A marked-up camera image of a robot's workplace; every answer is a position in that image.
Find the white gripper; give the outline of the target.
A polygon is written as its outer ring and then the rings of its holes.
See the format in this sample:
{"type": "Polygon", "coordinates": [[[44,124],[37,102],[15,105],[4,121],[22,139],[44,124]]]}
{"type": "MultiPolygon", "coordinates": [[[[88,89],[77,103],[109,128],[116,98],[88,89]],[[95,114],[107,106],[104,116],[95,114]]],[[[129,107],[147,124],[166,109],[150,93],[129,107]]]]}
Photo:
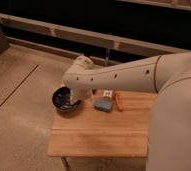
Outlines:
{"type": "Polygon", "coordinates": [[[92,96],[91,90],[80,90],[80,89],[71,89],[70,90],[70,101],[76,102],[78,100],[86,100],[92,96]]]}

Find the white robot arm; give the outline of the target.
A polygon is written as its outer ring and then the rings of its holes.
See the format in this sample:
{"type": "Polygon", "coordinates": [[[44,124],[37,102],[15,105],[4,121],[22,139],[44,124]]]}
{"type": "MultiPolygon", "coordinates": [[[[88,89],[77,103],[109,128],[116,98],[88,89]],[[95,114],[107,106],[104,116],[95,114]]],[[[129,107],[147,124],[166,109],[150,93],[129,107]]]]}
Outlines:
{"type": "Polygon", "coordinates": [[[191,171],[191,52],[95,69],[80,56],[63,76],[73,98],[92,89],[151,92],[146,171],[191,171]]]}

